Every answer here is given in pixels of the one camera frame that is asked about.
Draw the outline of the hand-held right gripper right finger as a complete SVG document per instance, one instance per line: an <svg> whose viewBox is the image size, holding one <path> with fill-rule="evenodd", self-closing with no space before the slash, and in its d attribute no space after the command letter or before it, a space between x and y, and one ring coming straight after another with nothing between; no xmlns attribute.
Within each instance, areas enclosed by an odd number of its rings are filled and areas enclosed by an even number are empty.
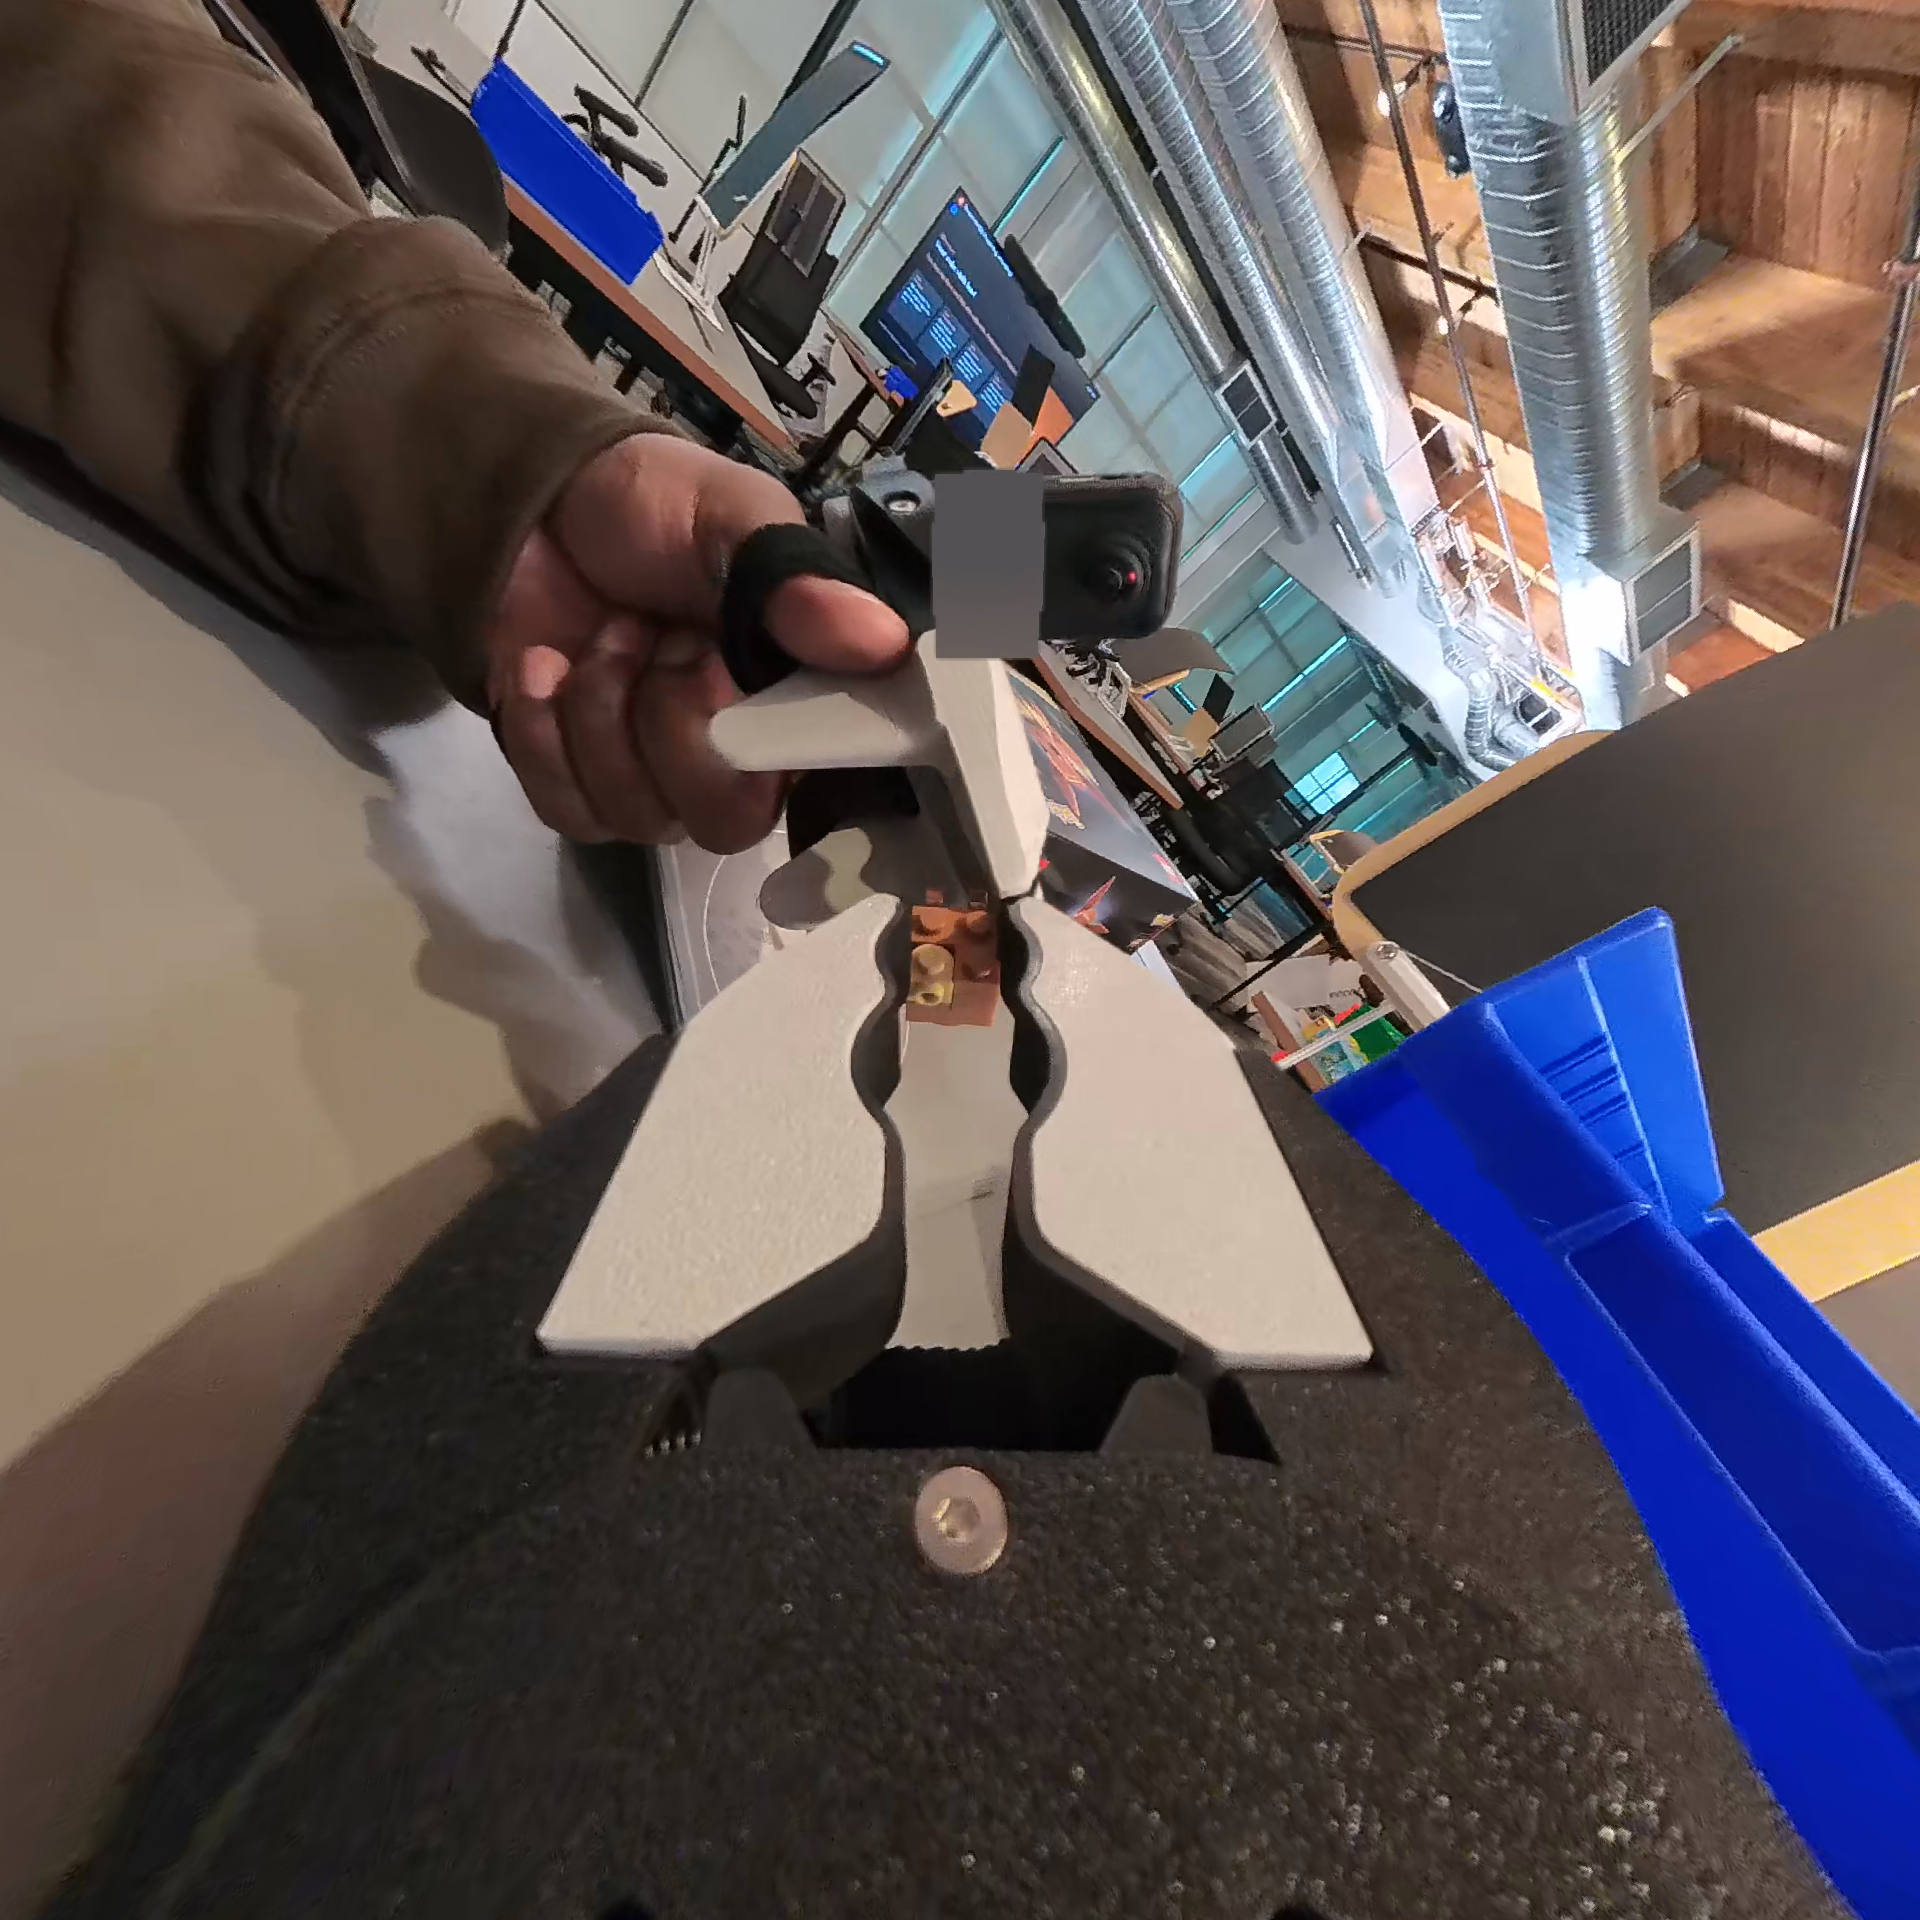
<svg viewBox="0 0 1920 1920"><path fill-rule="evenodd" d="M1242 1047L1044 900L1017 900L1020 1008L1044 1044L1023 1133L1040 1251L1220 1370L1373 1358Z"/></svg>

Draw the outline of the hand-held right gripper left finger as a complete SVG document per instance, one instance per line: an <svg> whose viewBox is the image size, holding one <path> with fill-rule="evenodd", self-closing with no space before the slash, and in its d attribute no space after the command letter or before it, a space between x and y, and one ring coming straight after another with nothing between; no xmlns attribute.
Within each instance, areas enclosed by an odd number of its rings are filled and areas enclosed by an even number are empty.
<svg viewBox="0 0 1920 1920"><path fill-rule="evenodd" d="M904 905L861 900L668 1047L540 1323L564 1358L857 1370L904 1308Z"/></svg>

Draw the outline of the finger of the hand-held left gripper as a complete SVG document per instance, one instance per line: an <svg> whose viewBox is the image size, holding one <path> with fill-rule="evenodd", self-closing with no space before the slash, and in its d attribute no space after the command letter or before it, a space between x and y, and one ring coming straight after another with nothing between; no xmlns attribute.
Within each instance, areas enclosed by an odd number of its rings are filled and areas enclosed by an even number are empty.
<svg viewBox="0 0 1920 1920"><path fill-rule="evenodd" d="M843 828L916 822L916 768L930 762L935 734L923 663L878 676L798 669L709 725L728 768L783 778L795 855Z"/></svg>
<svg viewBox="0 0 1920 1920"><path fill-rule="evenodd" d="M1001 660L947 660L917 649L944 742L947 796L997 900L1040 884L1051 809L1023 721L1017 676Z"/></svg>

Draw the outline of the small orange brick assembly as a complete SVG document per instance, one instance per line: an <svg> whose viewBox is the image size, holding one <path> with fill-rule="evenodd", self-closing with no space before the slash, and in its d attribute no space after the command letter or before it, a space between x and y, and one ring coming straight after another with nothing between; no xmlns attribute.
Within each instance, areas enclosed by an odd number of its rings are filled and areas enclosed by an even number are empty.
<svg viewBox="0 0 1920 1920"><path fill-rule="evenodd" d="M907 1022L986 1030L1000 1017L1001 986L1001 925L988 905L935 891L913 905Z"/></svg>

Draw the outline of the person's left forearm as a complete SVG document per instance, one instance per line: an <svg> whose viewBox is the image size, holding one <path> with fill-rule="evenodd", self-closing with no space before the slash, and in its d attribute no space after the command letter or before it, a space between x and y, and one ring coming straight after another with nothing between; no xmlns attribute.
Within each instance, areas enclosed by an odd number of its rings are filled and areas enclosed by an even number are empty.
<svg viewBox="0 0 1920 1920"><path fill-rule="evenodd" d="M477 702L528 537L660 426L203 7L4 5L3 82L4 426L283 632Z"/></svg>

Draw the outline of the grey desk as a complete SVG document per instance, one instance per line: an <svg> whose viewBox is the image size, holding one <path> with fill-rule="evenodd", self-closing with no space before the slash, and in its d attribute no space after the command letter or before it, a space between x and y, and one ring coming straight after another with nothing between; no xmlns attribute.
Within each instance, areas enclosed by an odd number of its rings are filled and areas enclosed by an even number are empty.
<svg viewBox="0 0 1920 1920"><path fill-rule="evenodd" d="M310 651L32 439L3 487L3 1895L163 1712L372 1304L667 1009L645 856L409 654Z"/></svg>

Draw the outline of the person's left hand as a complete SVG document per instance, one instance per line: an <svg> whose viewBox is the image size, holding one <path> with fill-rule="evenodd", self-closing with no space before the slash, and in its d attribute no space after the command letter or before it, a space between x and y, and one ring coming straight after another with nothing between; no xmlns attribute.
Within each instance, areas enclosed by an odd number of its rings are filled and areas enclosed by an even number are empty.
<svg viewBox="0 0 1920 1920"><path fill-rule="evenodd" d="M711 721L738 549L801 525L773 476L667 434L589 459L523 546L485 629L494 734L541 822L575 845L730 855L777 825L786 778L744 773Z"/></svg>

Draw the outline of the colourful printed toy box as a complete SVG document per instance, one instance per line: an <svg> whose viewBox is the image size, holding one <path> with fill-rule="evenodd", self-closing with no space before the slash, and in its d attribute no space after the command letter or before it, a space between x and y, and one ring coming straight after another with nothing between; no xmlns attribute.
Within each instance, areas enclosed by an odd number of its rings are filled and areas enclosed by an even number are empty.
<svg viewBox="0 0 1920 1920"><path fill-rule="evenodd" d="M1049 809L1040 895L1111 945L1157 940L1196 895L1044 688L1009 679Z"/></svg>

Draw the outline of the black computer monitor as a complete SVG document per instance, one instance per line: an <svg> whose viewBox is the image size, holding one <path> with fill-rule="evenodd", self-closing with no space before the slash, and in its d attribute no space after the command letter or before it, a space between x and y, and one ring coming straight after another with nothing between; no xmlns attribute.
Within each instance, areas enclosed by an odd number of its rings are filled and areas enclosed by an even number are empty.
<svg viewBox="0 0 1920 1920"><path fill-rule="evenodd" d="M983 439L1006 406L1059 443L1094 407L1084 342L1017 242L955 188L890 278L859 331L917 388L940 369L974 395Z"/></svg>

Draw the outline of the black board with wooden edge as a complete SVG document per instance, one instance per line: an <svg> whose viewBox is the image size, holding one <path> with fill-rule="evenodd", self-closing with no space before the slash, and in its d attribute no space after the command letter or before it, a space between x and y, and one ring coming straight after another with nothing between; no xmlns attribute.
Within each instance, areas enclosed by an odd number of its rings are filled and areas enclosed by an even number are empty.
<svg viewBox="0 0 1920 1920"><path fill-rule="evenodd" d="M1673 924L1722 1200L1918 1405L1918 610L1902 604L1585 732L1339 881L1487 989L1646 908Z"/></svg>

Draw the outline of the small blue storage bin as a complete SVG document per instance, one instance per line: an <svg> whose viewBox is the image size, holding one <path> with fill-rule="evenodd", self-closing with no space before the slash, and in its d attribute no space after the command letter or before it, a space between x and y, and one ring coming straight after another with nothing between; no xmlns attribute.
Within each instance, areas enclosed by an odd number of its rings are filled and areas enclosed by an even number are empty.
<svg viewBox="0 0 1920 1920"><path fill-rule="evenodd" d="M660 222L578 129L499 60L474 86L471 114L507 181L619 283L642 274L662 245Z"/></svg>

